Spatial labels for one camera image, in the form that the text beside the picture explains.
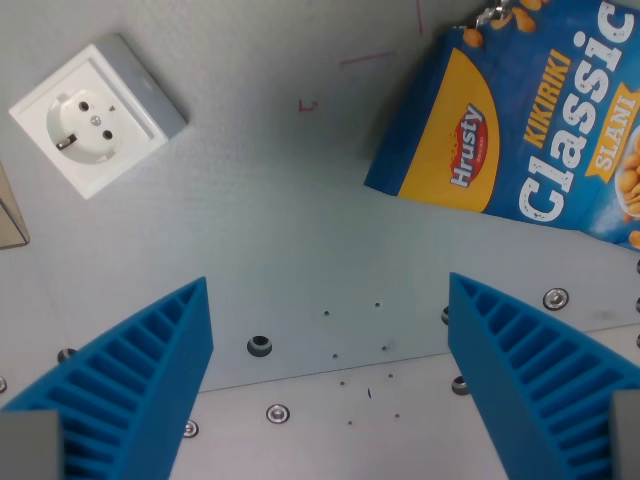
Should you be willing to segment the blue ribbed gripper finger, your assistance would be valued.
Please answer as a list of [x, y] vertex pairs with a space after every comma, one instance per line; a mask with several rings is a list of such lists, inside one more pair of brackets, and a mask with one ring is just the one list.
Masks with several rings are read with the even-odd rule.
[[610, 479], [609, 409], [639, 368], [553, 316], [449, 277], [448, 346], [510, 479]]
[[200, 277], [77, 350], [4, 408], [59, 415], [66, 479], [167, 479], [213, 350]]

